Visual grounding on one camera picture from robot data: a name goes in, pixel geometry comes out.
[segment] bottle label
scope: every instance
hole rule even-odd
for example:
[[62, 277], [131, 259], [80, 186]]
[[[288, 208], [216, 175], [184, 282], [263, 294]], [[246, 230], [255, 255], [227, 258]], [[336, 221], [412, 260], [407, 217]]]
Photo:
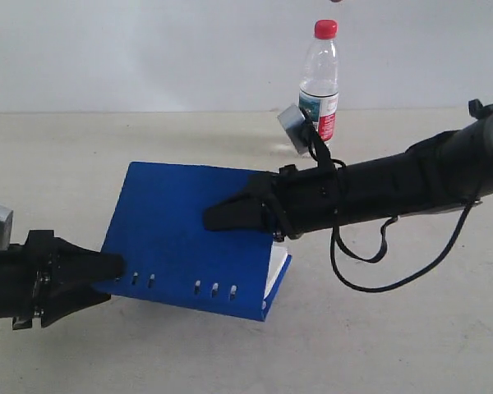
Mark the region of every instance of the bottle label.
[[311, 117], [323, 141], [330, 140], [334, 134], [338, 96], [338, 93], [331, 96], [312, 96], [303, 90], [299, 92], [299, 107]]

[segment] black strap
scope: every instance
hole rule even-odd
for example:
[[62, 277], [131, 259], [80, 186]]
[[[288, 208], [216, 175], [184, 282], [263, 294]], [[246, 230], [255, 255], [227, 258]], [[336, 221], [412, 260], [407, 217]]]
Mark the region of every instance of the black strap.
[[351, 257], [356, 260], [364, 261], [365, 263], [371, 263], [371, 264], [376, 264], [379, 263], [387, 254], [387, 239], [386, 239], [386, 233], [387, 233], [387, 227], [390, 226], [393, 223], [396, 223], [398, 221], [398, 217], [395, 216], [394, 218], [390, 218], [385, 222], [381, 227], [380, 227], [380, 234], [381, 234], [381, 244], [380, 244], [380, 249], [378, 252], [371, 258], [369, 259], [364, 259], [363, 257], [358, 256], [354, 252], [352, 252], [343, 242], [341, 234], [339, 231], [336, 232], [334, 238], [336, 240], [336, 244], [338, 247], [341, 249], [342, 252], [344, 252], [348, 257]]

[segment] slot hole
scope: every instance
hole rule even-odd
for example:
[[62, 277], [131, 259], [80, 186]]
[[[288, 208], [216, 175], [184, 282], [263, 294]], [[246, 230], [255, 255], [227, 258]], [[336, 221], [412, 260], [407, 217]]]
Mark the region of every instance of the slot hole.
[[212, 286], [212, 298], [217, 296], [218, 291], [219, 291], [219, 284], [214, 283], [214, 285]]
[[148, 279], [148, 288], [151, 289], [154, 283], [155, 283], [155, 274], [152, 273], [150, 275], [150, 279]]
[[236, 285], [232, 285], [232, 287], [230, 287], [230, 296], [229, 296], [229, 299], [231, 301], [236, 298], [236, 292], [237, 292], [237, 286]]
[[200, 281], [196, 281], [194, 285], [194, 294], [197, 296], [200, 293]]

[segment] wire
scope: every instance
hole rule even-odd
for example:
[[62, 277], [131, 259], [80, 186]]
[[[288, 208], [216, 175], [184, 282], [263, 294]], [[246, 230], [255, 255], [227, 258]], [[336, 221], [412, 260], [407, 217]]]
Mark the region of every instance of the wire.
[[408, 283], [418, 279], [419, 277], [425, 275], [426, 273], [430, 272], [432, 269], [437, 267], [444, 259], [447, 257], [449, 252], [453, 249], [454, 244], [456, 243], [458, 236], [460, 235], [460, 232], [463, 229], [463, 225], [466, 222], [466, 219], [468, 218], [469, 213], [471, 212], [472, 208], [475, 206], [475, 203], [478, 201], [478, 195], [480, 194], [480, 191], [482, 189], [482, 186], [484, 185], [484, 182], [486, 181], [486, 178], [488, 176], [488, 172], [490, 171], [491, 167], [493, 166], [493, 156], [491, 157], [491, 160], [488, 160], [486, 163], [486, 168], [484, 169], [484, 172], [482, 173], [482, 176], [480, 176], [477, 187], [475, 188], [474, 192], [472, 195], [469, 197], [468, 201], [466, 202], [464, 209], [462, 213], [460, 214], [460, 217], [458, 218], [456, 227], [453, 230], [453, 233], [451, 234], [451, 237], [449, 238], [447, 245], [442, 249], [440, 254], [434, 259], [431, 263], [429, 263], [427, 266], [425, 266], [423, 269], [420, 271], [417, 271], [416, 273], [405, 277], [404, 279], [392, 283], [388, 286], [381, 286], [381, 287], [364, 287], [364, 286], [359, 286], [356, 285], [352, 282], [350, 282], [348, 279], [346, 279], [342, 273], [339, 271], [338, 265], [336, 263], [336, 257], [335, 257], [335, 248], [336, 244], [340, 246], [340, 249], [347, 254], [349, 257], [353, 257], [355, 259], [359, 259], [361, 261], [367, 261], [368, 263], [377, 263], [378, 261], [382, 260], [383, 257], [385, 256], [387, 252], [387, 243], [385, 241], [385, 228], [388, 226], [388, 222], [391, 220], [394, 220], [394, 218], [391, 218], [389, 221], [387, 221], [382, 228], [380, 229], [380, 232], [382, 233], [382, 246], [376, 254], [374, 258], [371, 259], [362, 259], [359, 256], [355, 255], [345, 244], [341, 241], [341, 236], [339, 234], [339, 227], [333, 227], [332, 229], [332, 235], [330, 237], [330, 262], [332, 264], [332, 269], [334, 271], [334, 274], [338, 279], [347, 287], [350, 287], [353, 290], [356, 291], [361, 291], [365, 293], [384, 293], [386, 291], [392, 291], [394, 289], [398, 289], [401, 286], [405, 286]]

